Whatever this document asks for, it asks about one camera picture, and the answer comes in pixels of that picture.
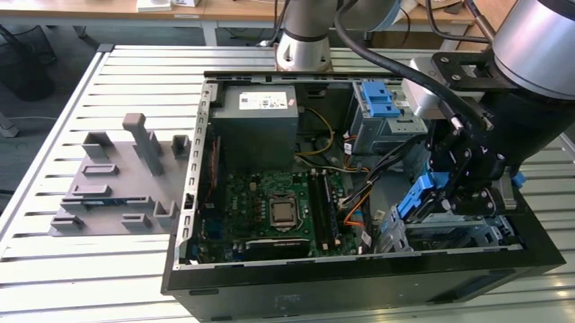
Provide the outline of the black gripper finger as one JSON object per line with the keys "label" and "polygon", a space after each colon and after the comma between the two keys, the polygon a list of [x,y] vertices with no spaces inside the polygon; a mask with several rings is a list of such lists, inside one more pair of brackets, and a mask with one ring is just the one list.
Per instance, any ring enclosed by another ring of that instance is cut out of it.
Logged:
{"label": "black gripper finger", "polygon": [[441,202],[456,196],[472,195],[477,183],[472,178],[473,148],[464,130],[452,126],[433,126],[426,149],[430,157],[426,174],[434,187],[426,190],[425,202]]}
{"label": "black gripper finger", "polygon": [[449,199],[457,215],[510,215],[526,211],[526,201],[513,180],[498,180],[477,191],[458,189]]}

